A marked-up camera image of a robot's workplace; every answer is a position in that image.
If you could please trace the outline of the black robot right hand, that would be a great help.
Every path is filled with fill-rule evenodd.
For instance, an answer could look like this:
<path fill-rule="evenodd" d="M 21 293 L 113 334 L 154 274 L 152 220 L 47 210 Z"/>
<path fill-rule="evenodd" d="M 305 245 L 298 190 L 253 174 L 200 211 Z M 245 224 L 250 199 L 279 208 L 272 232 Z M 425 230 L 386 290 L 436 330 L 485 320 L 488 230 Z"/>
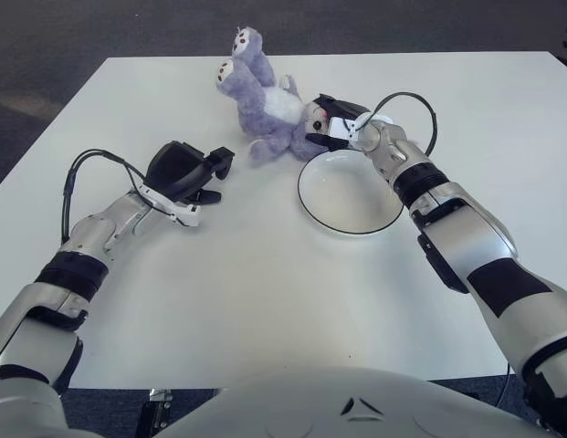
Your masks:
<path fill-rule="evenodd" d="M 361 105 L 320 94 L 307 107 L 305 138 L 327 151 L 349 149 L 349 128 L 368 111 Z"/>

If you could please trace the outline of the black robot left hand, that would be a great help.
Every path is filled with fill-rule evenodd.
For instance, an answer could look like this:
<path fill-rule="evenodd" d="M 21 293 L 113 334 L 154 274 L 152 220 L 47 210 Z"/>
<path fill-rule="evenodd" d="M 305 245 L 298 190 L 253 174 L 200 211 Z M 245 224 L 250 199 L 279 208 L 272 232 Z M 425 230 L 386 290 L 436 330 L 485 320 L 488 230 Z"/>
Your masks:
<path fill-rule="evenodd" d="M 215 177 L 224 180 L 235 154 L 220 147 L 205 155 L 186 142 L 165 144 L 151 160 L 144 184 L 173 202 L 206 205 L 219 203 L 222 194 L 206 190 Z"/>

